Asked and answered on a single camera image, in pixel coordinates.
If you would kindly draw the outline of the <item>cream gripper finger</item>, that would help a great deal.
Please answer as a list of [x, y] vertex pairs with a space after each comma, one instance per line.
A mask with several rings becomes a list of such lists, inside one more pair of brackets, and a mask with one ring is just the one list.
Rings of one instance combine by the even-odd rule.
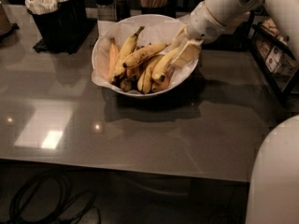
[[187, 27], [183, 26], [177, 35], [173, 38], [169, 49], [175, 49], [178, 48], [179, 50], [183, 50], [185, 47], [186, 43], [188, 41], [188, 33], [187, 33]]
[[202, 49], [202, 41], [196, 39], [184, 39], [178, 47], [178, 52], [171, 61], [175, 67], [183, 67], [196, 60]]

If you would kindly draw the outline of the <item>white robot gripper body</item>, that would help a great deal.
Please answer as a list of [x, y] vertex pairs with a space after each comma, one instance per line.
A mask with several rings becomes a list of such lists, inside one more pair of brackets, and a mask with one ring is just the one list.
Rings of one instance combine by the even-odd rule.
[[229, 2], [203, 1], [192, 11], [188, 18], [188, 36], [202, 39], [206, 44], [212, 43], [224, 33], [230, 15]]

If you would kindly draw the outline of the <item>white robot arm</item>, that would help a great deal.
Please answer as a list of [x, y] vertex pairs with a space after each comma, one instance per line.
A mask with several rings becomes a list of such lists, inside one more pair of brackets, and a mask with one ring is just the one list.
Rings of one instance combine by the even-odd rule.
[[212, 43], [231, 20], [259, 6], [288, 38], [288, 47], [299, 60], [299, 0], [204, 0], [186, 16], [186, 27], [181, 35], [175, 36], [173, 45], [179, 45], [184, 38]]

